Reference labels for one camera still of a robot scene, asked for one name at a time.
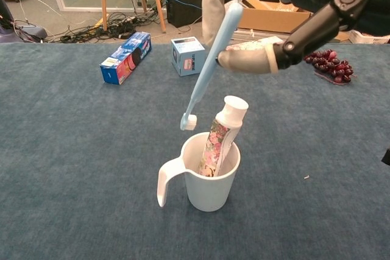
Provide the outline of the dark blue rounded machine base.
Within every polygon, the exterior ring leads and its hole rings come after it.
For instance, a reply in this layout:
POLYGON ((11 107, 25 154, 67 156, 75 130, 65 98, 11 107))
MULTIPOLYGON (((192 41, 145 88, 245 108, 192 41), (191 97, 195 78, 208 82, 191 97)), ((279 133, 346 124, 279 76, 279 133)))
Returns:
POLYGON ((0 0, 0 43, 42 43, 48 36, 45 29, 40 26, 17 23, 5 0, 0 0))

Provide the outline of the floral toothpaste carton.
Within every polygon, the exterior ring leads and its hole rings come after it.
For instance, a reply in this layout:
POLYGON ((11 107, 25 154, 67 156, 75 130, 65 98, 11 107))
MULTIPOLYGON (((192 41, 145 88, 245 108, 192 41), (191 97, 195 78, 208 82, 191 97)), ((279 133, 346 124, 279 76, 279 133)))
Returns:
POLYGON ((283 42, 282 39, 273 36, 273 37, 261 38, 259 40, 252 40, 243 43, 231 44, 226 47, 226 50, 227 51, 235 51, 235 50, 252 51, 252 50, 261 49, 267 44, 282 43, 282 42, 283 42))

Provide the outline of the aluminium profile rails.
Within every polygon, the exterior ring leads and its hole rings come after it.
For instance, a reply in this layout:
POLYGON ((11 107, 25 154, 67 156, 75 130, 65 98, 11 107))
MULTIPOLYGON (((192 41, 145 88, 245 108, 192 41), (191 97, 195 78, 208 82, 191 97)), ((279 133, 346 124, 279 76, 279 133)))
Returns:
POLYGON ((269 38, 269 37, 278 37, 281 40, 287 40, 289 34, 282 33, 282 32, 267 32, 267 31, 253 30, 253 29, 238 28, 234 31, 232 35, 233 40, 246 40, 246 41, 259 40, 262 38, 269 38))

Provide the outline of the red grape bunch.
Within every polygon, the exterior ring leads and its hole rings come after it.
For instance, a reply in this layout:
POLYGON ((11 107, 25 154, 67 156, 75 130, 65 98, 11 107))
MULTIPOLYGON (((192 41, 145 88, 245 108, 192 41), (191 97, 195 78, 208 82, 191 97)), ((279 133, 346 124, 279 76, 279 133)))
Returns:
POLYGON ((340 60, 337 52, 331 49, 315 51, 303 59, 314 68, 314 73, 335 85, 345 85, 352 81, 354 70, 348 60, 340 60))

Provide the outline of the light blue toothbrush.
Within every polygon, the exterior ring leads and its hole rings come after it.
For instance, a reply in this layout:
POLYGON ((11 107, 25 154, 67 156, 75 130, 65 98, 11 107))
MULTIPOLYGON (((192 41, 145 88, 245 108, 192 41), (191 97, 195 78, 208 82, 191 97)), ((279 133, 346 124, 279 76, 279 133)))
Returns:
POLYGON ((243 14, 243 6, 239 2, 231 4, 219 27, 214 43, 208 53, 204 66, 200 72, 197 82, 193 88, 190 101, 180 121, 181 130, 194 130, 197 124, 197 117, 191 114, 195 105, 200 102, 207 90, 207 87, 217 68, 217 58, 221 51, 224 51, 236 30, 243 14))

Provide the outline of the black computer cabinet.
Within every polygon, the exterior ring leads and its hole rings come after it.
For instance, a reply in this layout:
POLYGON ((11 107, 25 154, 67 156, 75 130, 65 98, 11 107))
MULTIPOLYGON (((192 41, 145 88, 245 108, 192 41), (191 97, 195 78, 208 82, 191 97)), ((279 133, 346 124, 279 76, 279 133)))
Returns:
POLYGON ((168 23, 179 28, 197 23, 202 16, 202 0, 166 0, 168 23))

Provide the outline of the small light blue carton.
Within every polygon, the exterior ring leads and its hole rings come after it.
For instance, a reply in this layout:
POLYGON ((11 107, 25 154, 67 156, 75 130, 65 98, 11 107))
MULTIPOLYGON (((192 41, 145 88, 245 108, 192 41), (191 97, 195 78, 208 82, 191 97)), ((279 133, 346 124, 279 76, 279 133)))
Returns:
POLYGON ((171 40, 171 64, 178 75, 199 74, 206 59, 206 50, 196 37, 171 40))

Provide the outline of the floral toothpaste tube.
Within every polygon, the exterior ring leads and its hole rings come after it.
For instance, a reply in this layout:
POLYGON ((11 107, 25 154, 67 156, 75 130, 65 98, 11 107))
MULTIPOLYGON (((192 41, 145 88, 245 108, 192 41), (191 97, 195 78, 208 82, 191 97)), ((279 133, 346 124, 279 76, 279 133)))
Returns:
POLYGON ((197 173, 217 177, 223 162, 240 131, 249 104, 237 96, 225 96, 223 109, 216 114, 202 152, 197 173))

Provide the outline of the white plastic basket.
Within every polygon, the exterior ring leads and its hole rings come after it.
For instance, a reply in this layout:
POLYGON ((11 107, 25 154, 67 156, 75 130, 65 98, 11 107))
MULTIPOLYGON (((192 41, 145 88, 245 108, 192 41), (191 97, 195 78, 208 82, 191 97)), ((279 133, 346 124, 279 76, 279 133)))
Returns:
POLYGON ((378 37, 351 30, 349 31, 349 40, 354 44, 386 44, 390 40, 390 35, 378 37))

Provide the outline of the blue table cloth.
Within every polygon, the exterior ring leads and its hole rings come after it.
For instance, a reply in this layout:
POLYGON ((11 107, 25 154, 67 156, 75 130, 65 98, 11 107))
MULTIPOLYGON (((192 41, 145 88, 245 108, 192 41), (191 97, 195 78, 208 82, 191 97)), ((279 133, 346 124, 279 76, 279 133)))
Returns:
POLYGON ((120 86, 99 68, 113 44, 0 45, 0 260, 390 260, 390 45, 330 48, 348 85, 305 63, 215 72, 196 132, 227 95, 249 109, 228 200, 203 213, 183 176, 157 203, 196 82, 170 45, 120 86))

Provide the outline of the white mug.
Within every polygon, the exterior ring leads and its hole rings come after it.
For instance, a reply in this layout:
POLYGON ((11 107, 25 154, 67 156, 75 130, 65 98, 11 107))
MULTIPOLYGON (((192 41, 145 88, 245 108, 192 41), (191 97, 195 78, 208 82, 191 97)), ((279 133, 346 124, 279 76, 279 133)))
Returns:
POLYGON ((160 207, 166 204, 170 180, 180 174, 184 174, 188 200, 198 210, 213 212, 226 203, 241 162, 241 154, 238 146, 233 143, 220 176, 205 177, 196 173, 207 136, 207 132, 202 132, 188 138, 179 157, 166 162, 158 171, 157 200, 160 207))

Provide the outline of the blue cookie box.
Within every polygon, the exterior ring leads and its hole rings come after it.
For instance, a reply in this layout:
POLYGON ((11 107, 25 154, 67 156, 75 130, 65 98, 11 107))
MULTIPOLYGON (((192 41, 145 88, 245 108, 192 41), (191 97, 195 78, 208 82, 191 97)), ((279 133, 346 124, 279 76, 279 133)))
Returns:
POLYGON ((151 49, 150 33, 135 32, 100 64, 104 82, 121 85, 151 49))

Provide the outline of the large open cardboard box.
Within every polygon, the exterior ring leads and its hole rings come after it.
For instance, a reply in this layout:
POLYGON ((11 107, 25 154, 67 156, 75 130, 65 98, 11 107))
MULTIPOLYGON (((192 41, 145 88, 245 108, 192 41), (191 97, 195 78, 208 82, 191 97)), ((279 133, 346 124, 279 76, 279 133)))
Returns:
POLYGON ((242 5, 240 29, 291 33, 311 16, 306 10, 281 2, 243 0, 242 5))

